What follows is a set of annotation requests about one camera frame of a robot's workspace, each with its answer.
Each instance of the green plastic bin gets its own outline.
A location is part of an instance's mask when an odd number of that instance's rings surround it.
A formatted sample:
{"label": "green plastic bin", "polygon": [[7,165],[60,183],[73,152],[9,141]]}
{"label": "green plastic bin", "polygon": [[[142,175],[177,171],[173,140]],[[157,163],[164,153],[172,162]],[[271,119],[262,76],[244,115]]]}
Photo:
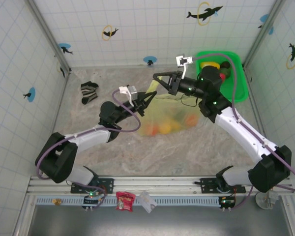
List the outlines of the green plastic bin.
{"label": "green plastic bin", "polygon": [[[245,74],[241,66],[241,61],[239,56],[236,53],[233,52],[227,52],[227,51],[203,51],[196,54],[195,57],[200,57],[204,55],[209,55],[213,53],[223,53],[227,56],[229,56],[236,67],[237,72],[237,87],[236,87],[236,95],[235,95],[235,103],[243,102],[248,97],[248,88],[247,83],[245,79]],[[196,69],[197,74],[201,72],[200,63],[204,61],[214,61],[219,64],[226,61],[227,59],[222,56],[209,56],[207,58],[196,60]],[[225,80],[225,82],[221,86],[221,93],[229,100],[232,101],[232,94],[234,89],[234,68],[231,70],[231,76]]]}

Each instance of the yellow ring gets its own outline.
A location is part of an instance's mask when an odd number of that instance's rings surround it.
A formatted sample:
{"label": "yellow ring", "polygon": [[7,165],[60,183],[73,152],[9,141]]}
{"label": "yellow ring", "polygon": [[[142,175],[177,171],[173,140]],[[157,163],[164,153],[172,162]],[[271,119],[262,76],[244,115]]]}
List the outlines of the yellow ring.
{"label": "yellow ring", "polygon": [[289,57],[287,58],[287,60],[286,60],[286,68],[288,69],[288,70],[292,70],[294,67],[295,67],[295,65],[293,65],[292,67],[289,67],[289,59],[292,57],[292,55],[289,55]]}
{"label": "yellow ring", "polygon": [[198,12],[197,12],[197,19],[198,19],[198,25],[199,25],[199,26],[206,26],[206,25],[210,22],[210,20],[211,20],[211,17],[209,17],[208,21],[207,21],[205,24],[201,24],[201,22],[199,21],[199,10],[200,10],[200,7],[201,7],[203,4],[206,4],[206,5],[210,6],[210,4],[209,4],[208,2],[206,2],[206,1],[200,3],[200,5],[199,5],[199,7],[198,7]]}
{"label": "yellow ring", "polygon": [[60,70],[60,62],[59,62],[59,61],[57,62],[56,68],[57,68],[57,72],[60,73],[61,70]]}
{"label": "yellow ring", "polygon": [[[104,31],[105,31],[105,29],[107,29],[108,27],[110,27],[110,34],[109,34],[109,38],[105,39],[105,38],[104,38]],[[104,41],[108,41],[108,40],[112,37],[112,33],[113,33],[113,27],[112,27],[111,25],[107,25],[107,26],[105,26],[105,28],[103,29],[103,32],[102,32],[102,39],[103,39]]]}

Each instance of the sock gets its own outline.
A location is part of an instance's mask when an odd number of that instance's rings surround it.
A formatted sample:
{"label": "sock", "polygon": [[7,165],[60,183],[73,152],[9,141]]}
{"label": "sock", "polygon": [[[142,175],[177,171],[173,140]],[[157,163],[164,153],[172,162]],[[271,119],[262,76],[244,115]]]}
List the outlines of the sock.
{"label": "sock", "polygon": [[91,81],[81,84],[81,91],[82,91],[83,95],[85,95],[89,92],[96,91],[97,88],[98,88],[98,84],[93,83]]}
{"label": "sock", "polygon": [[84,105],[86,105],[89,102],[91,102],[92,100],[94,100],[95,98],[97,98],[97,94],[96,94],[95,91],[88,92],[88,93],[86,93],[86,94],[83,95],[82,103]]}

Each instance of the metal corner post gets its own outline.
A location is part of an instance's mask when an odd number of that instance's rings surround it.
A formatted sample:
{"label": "metal corner post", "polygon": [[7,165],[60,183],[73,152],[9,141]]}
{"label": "metal corner post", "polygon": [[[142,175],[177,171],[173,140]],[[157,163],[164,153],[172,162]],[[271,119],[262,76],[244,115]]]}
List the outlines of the metal corner post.
{"label": "metal corner post", "polygon": [[276,19],[277,15],[279,14],[285,2],[287,2],[287,0],[276,0],[276,2],[274,3],[273,8],[271,9],[267,20],[263,24],[260,33],[258,34],[255,42],[253,43],[247,55],[247,58],[244,63],[244,69],[247,68],[247,66],[252,62],[253,57],[257,53],[265,37],[267,36],[268,32],[273,26],[274,20]]}
{"label": "metal corner post", "polygon": [[39,9],[37,7],[37,4],[35,3],[35,0],[25,0],[25,3],[29,7],[35,20],[38,22],[43,34],[46,36],[46,39],[47,39],[49,45],[51,46],[51,48],[53,49],[57,59],[59,60],[59,63],[61,65],[62,69],[67,74],[69,74],[70,73],[70,66],[69,66],[68,62],[66,61],[62,51],[60,50],[53,34],[49,30],[41,12],[39,11]]}

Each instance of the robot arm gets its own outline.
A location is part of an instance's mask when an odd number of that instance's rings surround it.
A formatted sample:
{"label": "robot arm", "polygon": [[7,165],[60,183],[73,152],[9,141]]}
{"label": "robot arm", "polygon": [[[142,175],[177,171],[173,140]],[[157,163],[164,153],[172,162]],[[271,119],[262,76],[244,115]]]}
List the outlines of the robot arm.
{"label": "robot arm", "polygon": [[[178,92],[182,92],[187,96],[201,98],[199,108],[202,114],[237,140],[256,164],[254,167],[236,168],[230,166],[221,170],[216,175],[221,191],[225,192],[225,189],[229,186],[236,184],[252,184],[259,191],[266,192],[290,175],[290,171],[239,123],[242,122],[253,130],[257,137],[264,140],[270,148],[276,150],[275,152],[289,165],[291,164],[291,151],[286,146],[277,147],[276,144],[257,132],[241,116],[238,117],[240,120],[235,118],[231,102],[220,93],[222,79],[217,68],[213,66],[204,67],[197,80],[187,78],[184,74],[185,71],[157,73],[153,75],[153,79],[168,90],[169,94],[176,95]],[[168,82],[159,80],[158,77],[160,76],[169,76]],[[126,88],[129,101],[123,105],[130,111],[138,112],[143,116],[144,109],[149,105],[156,92],[146,94],[145,92],[136,92],[134,87]],[[131,114],[121,106],[118,107],[112,102],[104,102],[99,116],[100,122],[91,129],[93,132],[81,137],[79,137],[79,134],[75,134],[74,139],[56,147],[43,159],[39,169],[56,183],[69,180],[91,185],[92,180],[97,175],[86,167],[73,165],[76,154],[97,144],[114,140],[119,134],[118,130],[121,130],[117,124]],[[115,131],[101,130],[103,127],[112,128]],[[68,136],[72,135],[52,134],[35,164],[38,164],[39,159],[48,148]]]}

